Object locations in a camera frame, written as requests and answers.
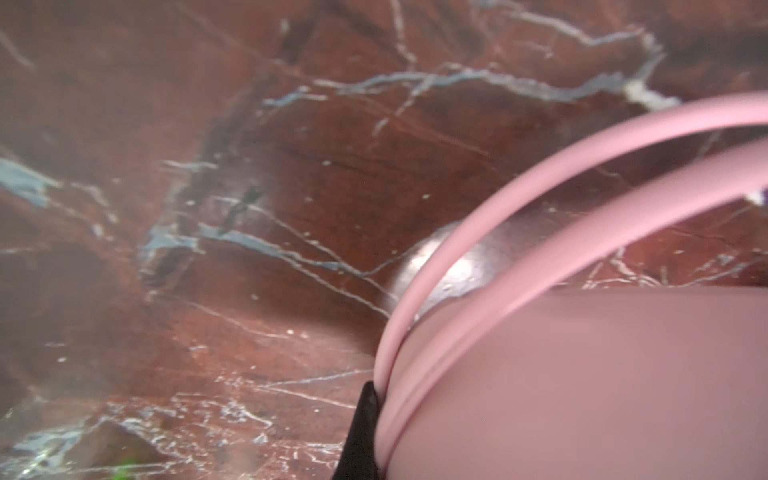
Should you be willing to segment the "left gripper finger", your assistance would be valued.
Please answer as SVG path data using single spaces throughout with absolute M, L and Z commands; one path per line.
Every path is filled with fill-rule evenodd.
M 377 480 L 374 437 L 380 415 L 374 382 L 363 385 L 332 480 Z

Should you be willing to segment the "pink headphones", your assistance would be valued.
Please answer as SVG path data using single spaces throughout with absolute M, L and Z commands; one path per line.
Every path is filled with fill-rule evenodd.
M 650 113 L 552 155 L 473 211 L 381 338 L 379 479 L 765 478 L 765 290 L 555 290 L 630 242 L 765 190 L 765 140 L 653 180 L 484 288 L 417 313 L 468 250 L 552 188 L 669 139 L 766 121 L 763 91 Z

